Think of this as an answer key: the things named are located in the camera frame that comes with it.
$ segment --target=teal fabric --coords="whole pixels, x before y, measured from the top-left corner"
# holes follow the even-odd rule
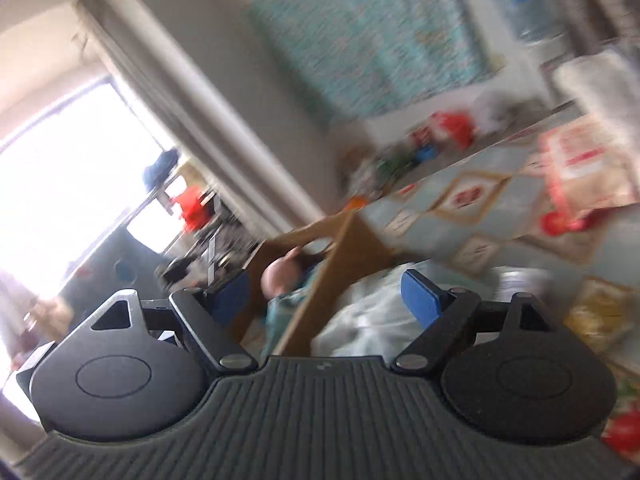
[[[462,0],[256,0],[249,16],[323,123],[383,114],[489,73]]]
[[[273,353],[278,341],[280,341],[287,326],[289,326],[289,321],[296,313],[296,309],[306,300],[320,269],[322,269],[322,262],[306,274],[299,288],[289,294],[276,296],[267,304],[267,317],[264,320],[266,341],[262,348],[262,361]]]

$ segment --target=plastic container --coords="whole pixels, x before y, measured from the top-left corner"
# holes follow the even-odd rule
[[[495,0],[513,35],[525,43],[549,40],[566,31],[557,0]]]

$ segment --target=table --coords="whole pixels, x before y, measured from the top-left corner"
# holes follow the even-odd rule
[[[389,245],[423,254],[489,286],[494,267],[541,267],[553,277],[547,304],[564,317],[578,295],[629,302],[640,327],[640,205],[612,210],[596,228],[545,235],[550,210],[538,155],[540,133],[574,120],[575,107],[437,171],[362,210]],[[610,351],[640,374],[640,328]]]

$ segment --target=window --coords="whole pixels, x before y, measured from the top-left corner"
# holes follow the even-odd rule
[[[111,79],[15,136],[0,147],[0,266],[37,294],[57,294],[65,277],[145,199],[143,170],[161,152]],[[153,250],[180,231],[178,219],[157,201],[139,216],[130,231],[146,236],[140,241]]]

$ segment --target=white cloth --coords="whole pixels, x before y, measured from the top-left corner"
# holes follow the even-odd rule
[[[381,270],[351,285],[338,300],[341,308],[311,341],[311,355],[345,357],[381,355],[391,361],[423,328],[400,295],[408,269],[422,272],[426,262]]]

